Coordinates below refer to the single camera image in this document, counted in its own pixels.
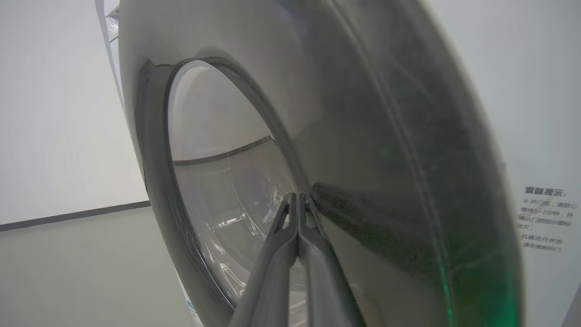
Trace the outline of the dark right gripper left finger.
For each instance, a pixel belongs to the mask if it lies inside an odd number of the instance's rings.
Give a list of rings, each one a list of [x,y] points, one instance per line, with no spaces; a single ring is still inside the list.
[[[289,319],[289,273],[298,251],[297,195],[287,194],[276,215],[231,327],[286,327]]]

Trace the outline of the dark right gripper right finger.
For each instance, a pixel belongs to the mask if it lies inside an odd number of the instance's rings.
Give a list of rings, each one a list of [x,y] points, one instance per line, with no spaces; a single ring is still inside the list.
[[[310,327],[365,327],[314,200],[297,197],[298,255],[306,272],[307,323]]]

